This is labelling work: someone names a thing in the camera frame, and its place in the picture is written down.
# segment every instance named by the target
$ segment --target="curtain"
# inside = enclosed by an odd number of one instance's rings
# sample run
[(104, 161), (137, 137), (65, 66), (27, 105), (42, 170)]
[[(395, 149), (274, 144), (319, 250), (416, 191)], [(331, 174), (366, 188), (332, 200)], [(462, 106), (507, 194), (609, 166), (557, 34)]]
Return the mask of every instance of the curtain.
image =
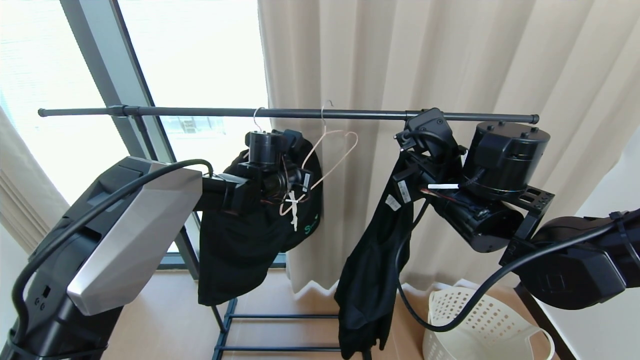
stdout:
[[(557, 194), (545, 219), (573, 215), (640, 123), (639, 1), (260, 1), (269, 105), (540, 114), (551, 134), (530, 184)], [(357, 148), (325, 180), (321, 227), (288, 253), (294, 290), (338, 280), (397, 159), (400, 121), (327, 120)], [(273, 119), (312, 142), (320, 120)], [(450, 122), (468, 146), (475, 124)], [(329, 169), (351, 146), (319, 147)], [(481, 282), (501, 252), (478, 254), (429, 210), (403, 280)], [(504, 284), (515, 285), (513, 275)]]
[(0, 107), (0, 222), (30, 254), (67, 209)]

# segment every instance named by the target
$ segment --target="window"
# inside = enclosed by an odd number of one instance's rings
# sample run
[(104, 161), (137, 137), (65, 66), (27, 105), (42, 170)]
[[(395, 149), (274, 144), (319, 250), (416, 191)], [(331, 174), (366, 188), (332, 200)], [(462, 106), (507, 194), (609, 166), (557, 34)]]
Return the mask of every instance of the window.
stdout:
[[(268, 106), (258, 9), (252, 1), (119, 0), (157, 106)], [(178, 160), (203, 158), (217, 172), (246, 148), (253, 119), (161, 117)], [(269, 131), (268, 119), (257, 119)]]
[(0, 64), (0, 105), (69, 204), (129, 155), (108, 116), (38, 116), (104, 106), (60, 2), (0, 1)]

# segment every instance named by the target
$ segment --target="black garment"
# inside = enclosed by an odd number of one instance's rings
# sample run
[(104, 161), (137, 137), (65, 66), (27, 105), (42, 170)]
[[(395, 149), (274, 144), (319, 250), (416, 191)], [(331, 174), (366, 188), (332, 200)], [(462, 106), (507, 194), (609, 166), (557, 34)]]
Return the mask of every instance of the black garment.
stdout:
[[(405, 169), (401, 155), (392, 174)], [(385, 203), (396, 197), (391, 177), (376, 212), (358, 245), (347, 258), (334, 299), (340, 306), (338, 339), (344, 359), (365, 352), (380, 339), (383, 350), (396, 301), (396, 254), (413, 222), (413, 203), (394, 211)], [(409, 260), (409, 248), (401, 254), (401, 268)]]
[[(291, 161), (302, 166), (313, 145), (303, 140), (298, 153), (290, 154)], [(238, 163), (245, 162), (243, 151), (225, 173), (238, 175)], [(314, 179), (322, 172), (315, 153), (305, 168)], [(280, 216), (280, 206), (261, 204), (248, 215), (231, 215), (219, 211), (204, 211), (200, 226), (200, 281), (198, 302), (213, 306), (248, 293), (262, 284), (267, 271), (279, 252), (293, 249), (309, 237), (320, 224), (323, 191), (322, 183), (311, 191), (308, 201), (298, 204), (298, 231), (291, 225), (291, 211)]]

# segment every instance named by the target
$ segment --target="perforated basket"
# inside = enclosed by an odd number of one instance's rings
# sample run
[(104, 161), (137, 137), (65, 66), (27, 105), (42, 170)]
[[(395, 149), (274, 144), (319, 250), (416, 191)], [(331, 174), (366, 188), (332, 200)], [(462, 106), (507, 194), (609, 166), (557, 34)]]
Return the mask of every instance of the perforated basket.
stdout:
[[(475, 290), (452, 287), (429, 296), (432, 325), (449, 323), (468, 302)], [(448, 332), (427, 330), (422, 342), (425, 360), (534, 359), (529, 338), (542, 332), (550, 343), (550, 360), (555, 350), (549, 333), (531, 325), (516, 311), (498, 300), (483, 296), (465, 321)]]

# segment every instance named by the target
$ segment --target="wooden floor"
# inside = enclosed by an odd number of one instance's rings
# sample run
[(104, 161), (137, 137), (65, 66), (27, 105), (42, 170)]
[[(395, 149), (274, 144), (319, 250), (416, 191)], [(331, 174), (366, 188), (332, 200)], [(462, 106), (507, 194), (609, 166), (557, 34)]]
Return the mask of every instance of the wooden floor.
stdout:
[[(105, 360), (210, 359), (218, 339), (218, 326), (210, 308), (198, 305), (197, 284), (186, 272), (159, 272), (140, 296), (123, 310), (111, 337)], [(493, 289), (491, 296), (509, 304), (533, 322), (511, 289)], [(420, 315), (426, 316), (425, 294), (408, 293)], [(226, 304), (218, 307), (224, 315)], [(270, 270), (257, 289), (238, 299), (236, 313), (337, 313), (330, 292), (309, 286), (294, 295), (283, 270)], [(337, 346), (337, 320), (234, 319), (227, 345)], [(384, 351), (373, 359), (422, 359), (424, 329), (396, 300), (392, 330)], [(339, 353), (229, 352), (224, 359), (342, 359)]]

